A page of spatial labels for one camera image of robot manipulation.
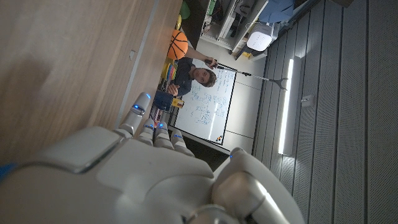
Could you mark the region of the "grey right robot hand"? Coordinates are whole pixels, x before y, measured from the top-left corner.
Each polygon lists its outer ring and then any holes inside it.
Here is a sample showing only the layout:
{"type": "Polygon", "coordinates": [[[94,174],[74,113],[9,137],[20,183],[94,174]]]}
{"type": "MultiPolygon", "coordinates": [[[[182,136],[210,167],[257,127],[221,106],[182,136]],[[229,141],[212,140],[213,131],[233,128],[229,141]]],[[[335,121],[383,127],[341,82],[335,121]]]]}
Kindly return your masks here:
{"type": "Polygon", "coordinates": [[[1,222],[303,223],[264,164],[237,147],[215,174],[178,131],[143,120],[150,99],[118,129],[82,129],[5,172],[1,222]]]}

